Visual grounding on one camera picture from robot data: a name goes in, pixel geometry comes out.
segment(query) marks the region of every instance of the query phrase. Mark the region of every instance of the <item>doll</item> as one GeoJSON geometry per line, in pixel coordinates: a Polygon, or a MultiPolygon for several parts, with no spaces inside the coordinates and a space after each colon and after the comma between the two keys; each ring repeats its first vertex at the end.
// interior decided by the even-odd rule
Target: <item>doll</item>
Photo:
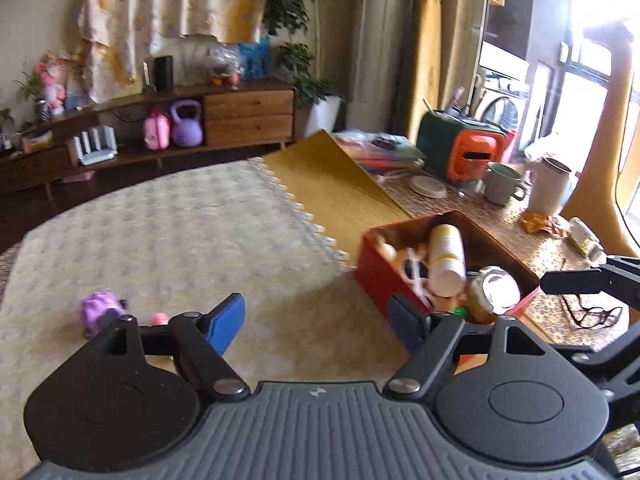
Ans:
{"type": "Polygon", "coordinates": [[[35,73],[42,83],[42,98],[49,105],[52,115],[55,117],[63,114],[65,111],[63,101],[66,92],[60,83],[64,73],[64,67],[60,60],[49,57],[46,62],[38,63],[35,73]]]}

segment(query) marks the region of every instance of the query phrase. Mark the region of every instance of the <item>green cup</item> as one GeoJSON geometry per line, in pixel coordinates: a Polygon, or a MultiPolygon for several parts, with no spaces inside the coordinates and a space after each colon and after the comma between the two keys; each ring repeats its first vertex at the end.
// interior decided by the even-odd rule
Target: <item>green cup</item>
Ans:
{"type": "Polygon", "coordinates": [[[509,166],[489,162],[484,174],[484,197],[497,205],[507,205],[512,196],[516,200],[524,200],[527,188],[522,185],[522,179],[522,175],[509,166]]]}

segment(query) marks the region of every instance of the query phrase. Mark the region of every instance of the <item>pink toy bag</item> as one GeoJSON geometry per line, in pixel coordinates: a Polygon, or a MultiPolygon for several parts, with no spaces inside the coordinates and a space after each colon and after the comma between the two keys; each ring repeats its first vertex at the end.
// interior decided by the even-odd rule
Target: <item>pink toy bag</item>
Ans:
{"type": "Polygon", "coordinates": [[[171,124],[169,118],[153,110],[145,119],[145,144],[150,150],[165,150],[169,146],[171,124]]]}

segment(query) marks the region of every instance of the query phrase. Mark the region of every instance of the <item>yellow floor mat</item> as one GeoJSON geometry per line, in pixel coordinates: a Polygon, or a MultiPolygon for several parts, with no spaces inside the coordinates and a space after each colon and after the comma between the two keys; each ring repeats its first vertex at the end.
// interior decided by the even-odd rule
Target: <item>yellow floor mat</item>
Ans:
{"type": "Polygon", "coordinates": [[[350,265],[366,229],[411,218],[324,131],[263,160],[335,238],[336,248],[349,253],[350,265]]]}

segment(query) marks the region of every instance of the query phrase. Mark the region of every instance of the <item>black speaker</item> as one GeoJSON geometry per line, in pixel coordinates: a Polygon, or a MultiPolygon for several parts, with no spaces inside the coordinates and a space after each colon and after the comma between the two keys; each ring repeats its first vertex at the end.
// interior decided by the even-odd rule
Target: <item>black speaker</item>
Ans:
{"type": "Polygon", "coordinates": [[[162,56],[154,59],[156,90],[165,92],[174,88],[174,57],[162,56]]]}

